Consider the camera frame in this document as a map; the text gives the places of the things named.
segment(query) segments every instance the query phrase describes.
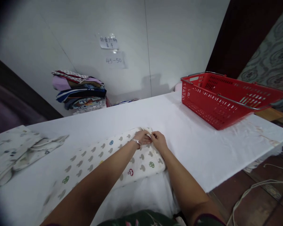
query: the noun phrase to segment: note taped to wall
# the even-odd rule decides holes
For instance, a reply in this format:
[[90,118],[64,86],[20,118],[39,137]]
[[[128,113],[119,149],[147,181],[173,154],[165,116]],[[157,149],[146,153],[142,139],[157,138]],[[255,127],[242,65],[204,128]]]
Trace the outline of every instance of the note taped to wall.
[[118,68],[124,69],[128,68],[125,63],[125,53],[118,51],[118,52],[107,52],[104,64],[109,68]]
[[119,49],[117,38],[114,35],[108,37],[98,36],[102,49]]

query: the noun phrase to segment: mushroom print fabric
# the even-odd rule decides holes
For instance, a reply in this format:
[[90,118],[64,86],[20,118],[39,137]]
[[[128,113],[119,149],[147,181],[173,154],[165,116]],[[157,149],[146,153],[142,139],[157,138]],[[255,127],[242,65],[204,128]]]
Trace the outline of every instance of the mushroom print fabric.
[[[109,156],[128,143],[141,127],[122,134],[94,142],[88,147],[79,148],[71,158],[63,163],[63,174],[53,181],[52,189],[44,200],[40,222],[60,203],[60,201],[90,172],[98,167]],[[139,179],[150,177],[165,170],[165,162],[153,144],[142,145],[136,150],[120,178],[112,189],[126,186]]]

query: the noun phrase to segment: price label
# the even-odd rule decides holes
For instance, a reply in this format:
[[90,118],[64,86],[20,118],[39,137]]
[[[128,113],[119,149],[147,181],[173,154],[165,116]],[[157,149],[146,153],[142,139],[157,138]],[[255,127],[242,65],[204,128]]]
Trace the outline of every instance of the price label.
[[105,58],[105,65],[109,68],[126,68],[124,52],[107,53]]

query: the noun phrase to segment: tiled floor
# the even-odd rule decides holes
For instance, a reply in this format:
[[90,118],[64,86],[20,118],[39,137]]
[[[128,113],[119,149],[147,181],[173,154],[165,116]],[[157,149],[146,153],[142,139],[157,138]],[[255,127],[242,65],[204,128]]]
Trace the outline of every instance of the tiled floor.
[[[209,193],[227,222],[233,206],[251,185],[274,179],[283,181],[283,156],[271,156],[251,173],[240,171]],[[235,211],[238,226],[283,225],[283,184],[259,186],[250,191]]]

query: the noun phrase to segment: woman's right hand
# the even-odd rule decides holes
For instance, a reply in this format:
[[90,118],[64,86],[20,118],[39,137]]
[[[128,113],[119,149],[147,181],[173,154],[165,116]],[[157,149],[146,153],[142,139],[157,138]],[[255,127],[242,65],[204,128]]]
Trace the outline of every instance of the woman's right hand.
[[161,132],[159,132],[159,131],[152,132],[151,139],[153,141],[155,148],[161,154],[163,154],[165,151],[168,150],[166,138],[164,137],[164,135]]

